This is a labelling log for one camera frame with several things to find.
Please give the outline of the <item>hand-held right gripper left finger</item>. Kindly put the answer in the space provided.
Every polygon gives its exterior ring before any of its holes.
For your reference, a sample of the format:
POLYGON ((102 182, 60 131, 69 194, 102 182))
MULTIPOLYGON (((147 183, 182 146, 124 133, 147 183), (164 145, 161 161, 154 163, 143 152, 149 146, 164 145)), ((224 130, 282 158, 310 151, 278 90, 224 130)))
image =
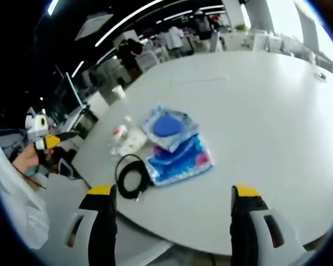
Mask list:
POLYGON ((64 265, 116 265, 116 196, 116 185, 88 190, 67 235, 64 265))

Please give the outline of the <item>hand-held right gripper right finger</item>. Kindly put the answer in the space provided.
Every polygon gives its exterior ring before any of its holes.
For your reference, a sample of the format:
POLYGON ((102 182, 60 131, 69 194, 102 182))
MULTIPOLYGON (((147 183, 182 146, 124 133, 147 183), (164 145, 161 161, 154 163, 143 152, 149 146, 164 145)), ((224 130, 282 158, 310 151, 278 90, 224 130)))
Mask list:
POLYGON ((291 224, 246 185, 231 189, 230 235, 231 265, 306 265, 314 255, 291 224))

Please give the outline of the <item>person's left hand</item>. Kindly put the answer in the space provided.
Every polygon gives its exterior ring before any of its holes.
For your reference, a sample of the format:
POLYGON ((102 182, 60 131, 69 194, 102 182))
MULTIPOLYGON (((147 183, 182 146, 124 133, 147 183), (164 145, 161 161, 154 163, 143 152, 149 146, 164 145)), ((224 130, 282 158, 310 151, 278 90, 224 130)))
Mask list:
POLYGON ((40 161, 39 154, 35 149, 33 143, 26 146, 21 153, 13 160, 12 165, 16 169, 17 173, 22 177, 26 177, 26 173, 30 168, 37 167, 39 165, 45 168, 51 168, 51 159, 54 154, 54 150, 47 150, 43 152, 45 159, 40 161))

